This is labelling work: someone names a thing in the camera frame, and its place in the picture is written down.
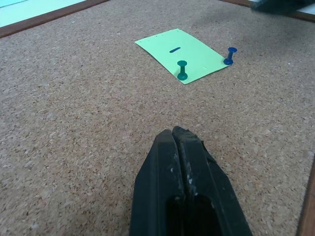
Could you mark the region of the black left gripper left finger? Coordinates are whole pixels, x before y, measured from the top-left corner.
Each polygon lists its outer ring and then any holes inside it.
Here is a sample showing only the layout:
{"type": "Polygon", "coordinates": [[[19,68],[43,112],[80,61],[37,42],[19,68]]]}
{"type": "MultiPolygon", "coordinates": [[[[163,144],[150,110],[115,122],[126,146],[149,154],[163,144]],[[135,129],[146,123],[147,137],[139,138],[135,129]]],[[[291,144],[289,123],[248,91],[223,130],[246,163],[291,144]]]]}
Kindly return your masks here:
{"type": "Polygon", "coordinates": [[[166,129],[135,179],[129,236],[183,236],[184,201],[178,148],[166,129]]]}

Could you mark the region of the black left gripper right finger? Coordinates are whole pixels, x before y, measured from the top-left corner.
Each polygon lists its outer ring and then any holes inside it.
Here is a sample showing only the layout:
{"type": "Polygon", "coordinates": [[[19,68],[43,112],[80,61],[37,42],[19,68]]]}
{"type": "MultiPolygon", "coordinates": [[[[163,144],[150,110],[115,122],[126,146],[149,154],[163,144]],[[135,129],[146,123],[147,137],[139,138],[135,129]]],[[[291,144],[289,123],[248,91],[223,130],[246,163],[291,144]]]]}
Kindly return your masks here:
{"type": "Polygon", "coordinates": [[[231,182],[204,142],[175,126],[185,187],[186,236],[253,236],[231,182]]]}

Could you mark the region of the green paper note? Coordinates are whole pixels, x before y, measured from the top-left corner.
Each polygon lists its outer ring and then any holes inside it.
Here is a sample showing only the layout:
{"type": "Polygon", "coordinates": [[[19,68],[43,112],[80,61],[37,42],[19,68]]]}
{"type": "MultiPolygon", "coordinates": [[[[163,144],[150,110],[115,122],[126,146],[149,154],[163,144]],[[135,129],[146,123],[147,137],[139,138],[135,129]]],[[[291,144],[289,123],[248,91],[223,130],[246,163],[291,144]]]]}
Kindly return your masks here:
{"type": "Polygon", "coordinates": [[[180,82],[190,84],[202,77],[228,67],[224,57],[192,35],[172,29],[135,41],[175,78],[180,73],[179,61],[185,61],[188,77],[180,82]]]}

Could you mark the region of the green pushpin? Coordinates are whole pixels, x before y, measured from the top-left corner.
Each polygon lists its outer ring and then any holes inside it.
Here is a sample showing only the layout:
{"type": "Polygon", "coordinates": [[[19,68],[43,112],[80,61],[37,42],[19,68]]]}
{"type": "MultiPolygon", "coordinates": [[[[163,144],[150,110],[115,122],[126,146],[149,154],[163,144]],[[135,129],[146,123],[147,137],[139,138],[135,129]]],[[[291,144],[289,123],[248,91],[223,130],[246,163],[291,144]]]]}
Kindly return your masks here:
{"type": "Polygon", "coordinates": [[[188,78],[188,75],[187,75],[186,70],[185,70],[187,62],[185,60],[180,60],[177,62],[177,64],[180,67],[180,72],[177,75],[177,79],[179,79],[180,81],[186,80],[188,78]]]}

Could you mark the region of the blue pushpin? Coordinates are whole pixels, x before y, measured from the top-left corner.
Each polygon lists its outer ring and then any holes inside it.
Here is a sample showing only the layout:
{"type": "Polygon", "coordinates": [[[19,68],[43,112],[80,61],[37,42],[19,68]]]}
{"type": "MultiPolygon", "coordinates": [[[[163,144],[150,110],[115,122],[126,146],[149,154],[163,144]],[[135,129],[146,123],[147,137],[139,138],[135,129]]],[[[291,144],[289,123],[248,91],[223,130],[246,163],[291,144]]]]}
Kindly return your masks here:
{"type": "Polygon", "coordinates": [[[225,58],[224,60],[223,60],[223,63],[225,64],[225,65],[232,65],[233,64],[233,59],[232,59],[232,57],[233,57],[233,54],[235,53],[235,52],[237,52],[237,49],[235,48],[235,47],[229,47],[228,48],[228,56],[227,56],[227,58],[225,58]]]}

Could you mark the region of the dark blurred object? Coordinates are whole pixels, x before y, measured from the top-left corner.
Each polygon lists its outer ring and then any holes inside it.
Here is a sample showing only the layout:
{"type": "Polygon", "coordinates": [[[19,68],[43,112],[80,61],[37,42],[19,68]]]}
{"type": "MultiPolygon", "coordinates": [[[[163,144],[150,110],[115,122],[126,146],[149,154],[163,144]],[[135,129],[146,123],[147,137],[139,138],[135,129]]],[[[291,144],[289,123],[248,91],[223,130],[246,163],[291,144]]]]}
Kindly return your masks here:
{"type": "Polygon", "coordinates": [[[286,15],[315,4],[315,0],[258,0],[251,4],[254,11],[286,15]]]}

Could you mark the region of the cork board with wooden frame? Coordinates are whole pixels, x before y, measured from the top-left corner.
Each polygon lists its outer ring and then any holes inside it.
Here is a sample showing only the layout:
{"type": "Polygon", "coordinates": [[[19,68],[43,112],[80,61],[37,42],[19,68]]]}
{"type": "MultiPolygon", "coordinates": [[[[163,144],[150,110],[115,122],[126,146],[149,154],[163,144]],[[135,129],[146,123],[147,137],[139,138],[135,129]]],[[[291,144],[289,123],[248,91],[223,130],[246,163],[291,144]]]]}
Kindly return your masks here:
{"type": "Polygon", "coordinates": [[[315,23],[219,0],[110,0],[0,39],[0,236],[127,236],[155,136],[195,133],[254,236],[294,236],[315,155],[315,23]],[[234,63],[183,85],[136,41],[234,63]]]}

